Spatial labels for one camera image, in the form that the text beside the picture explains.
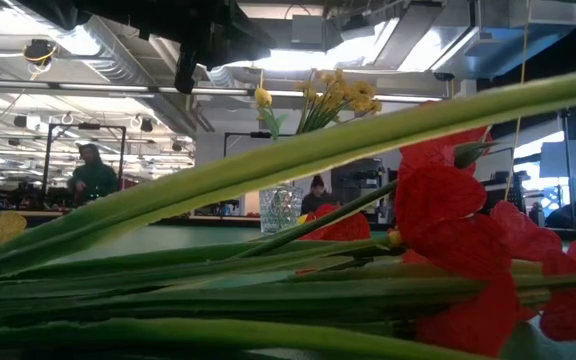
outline leaf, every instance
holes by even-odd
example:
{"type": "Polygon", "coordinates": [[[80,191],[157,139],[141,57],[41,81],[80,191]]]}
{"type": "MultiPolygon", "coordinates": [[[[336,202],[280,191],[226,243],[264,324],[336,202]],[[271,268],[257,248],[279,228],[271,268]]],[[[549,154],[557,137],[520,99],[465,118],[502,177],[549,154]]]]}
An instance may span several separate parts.
{"type": "Polygon", "coordinates": [[[280,124],[277,123],[277,120],[269,111],[261,109],[259,112],[261,113],[261,116],[264,118],[264,121],[268,126],[268,130],[270,130],[273,140],[277,140],[277,138],[279,137],[280,124]]]}
{"type": "Polygon", "coordinates": [[[30,229],[0,245],[0,276],[87,249],[208,203],[446,133],[566,106],[576,106],[576,73],[294,136],[115,193],[30,229]]]}
{"type": "Polygon", "coordinates": [[[366,249],[376,245],[386,245],[389,241],[388,237],[384,237],[375,240],[341,242],[310,250],[293,251],[279,255],[230,259],[199,265],[149,268],[140,271],[125,271],[94,277],[71,278],[69,281],[59,279],[27,283],[2,281],[0,282],[0,299],[88,295],[116,289],[127,290],[151,286],[197,286],[228,276],[268,271],[324,256],[366,249]]]}
{"type": "Polygon", "coordinates": [[[0,350],[77,346],[78,349],[121,349],[157,346],[234,346],[243,349],[296,348],[335,351],[357,357],[398,359],[481,359],[473,355],[411,341],[333,328],[239,320],[114,319],[81,325],[53,323],[0,329],[0,350]]]}
{"type": "Polygon", "coordinates": [[[287,117],[288,117],[288,114],[282,114],[282,115],[279,115],[277,118],[275,118],[275,121],[277,122],[278,128],[281,128],[281,125],[284,123],[284,120],[286,120],[287,117]]]}

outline ceiling duct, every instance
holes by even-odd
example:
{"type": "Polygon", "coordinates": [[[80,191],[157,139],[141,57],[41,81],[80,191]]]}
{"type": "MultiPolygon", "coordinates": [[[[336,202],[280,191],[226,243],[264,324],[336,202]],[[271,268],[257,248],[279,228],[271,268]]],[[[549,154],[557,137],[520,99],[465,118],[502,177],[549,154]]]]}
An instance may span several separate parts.
{"type": "MultiPolygon", "coordinates": [[[[86,65],[112,84],[154,85],[154,80],[117,39],[115,34],[96,16],[85,25],[71,31],[63,30],[16,1],[6,1],[15,11],[43,26],[59,46],[75,55],[95,55],[102,61],[88,61],[86,65]]],[[[196,125],[176,105],[161,94],[135,99],[153,109],[170,130],[194,136],[196,125]]]]}
{"type": "Polygon", "coordinates": [[[555,0],[531,0],[530,11],[526,0],[480,0],[472,11],[474,26],[454,41],[431,70],[469,79],[493,78],[521,64],[525,26],[526,60],[576,28],[576,4],[555,0]]]}
{"type": "Polygon", "coordinates": [[[398,69],[428,32],[443,8],[443,2],[412,1],[377,56],[374,65],[398,69]]]}

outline daffodil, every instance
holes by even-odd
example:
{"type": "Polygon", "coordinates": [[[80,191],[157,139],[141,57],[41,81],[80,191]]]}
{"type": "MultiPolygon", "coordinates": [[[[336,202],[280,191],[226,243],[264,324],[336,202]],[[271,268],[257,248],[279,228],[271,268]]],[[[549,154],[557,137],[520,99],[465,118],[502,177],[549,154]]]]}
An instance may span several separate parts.
{"type": "Polygon", "coordinates": [[[261,108],[272,105],[272,96],[270,96],[270,93],[264,88],[257,88],[257,90],[255,90],[255,99],[257,100],[257,106],[261,108]]]}
{"type": "Polygon", "coordinates": [[[330,85],[330,84],[335,82],[335,76],[329,75],[329,74],[324,74],[321,76],[321,81],[326,85],[330,85]]]}
{"type": "Polygon", "coordinates": [[[370,114],[374,115],[378,112],[381,112],[381,101],[379,100],[373,100],[372,104],[370,106],[370,114]]]}
{"type": "Polygon", "coordinates": [[[372,85],[362,80],[355,82],[352,87],[355,92],[366,95],[369,98],[372,98],[377,93],[377,90],[372,85]]]}

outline glass vase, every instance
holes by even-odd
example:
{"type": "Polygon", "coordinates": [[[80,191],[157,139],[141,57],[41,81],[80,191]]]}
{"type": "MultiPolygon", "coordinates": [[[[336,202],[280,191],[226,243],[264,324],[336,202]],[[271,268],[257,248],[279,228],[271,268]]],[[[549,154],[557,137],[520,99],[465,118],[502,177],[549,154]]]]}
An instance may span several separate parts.
{"type": "Polygon", "coordinates": [[[274,234],[295,226],[301,215],[303,189],[291,184],[280,184],[259,192],[261,232],[274,234]]]}

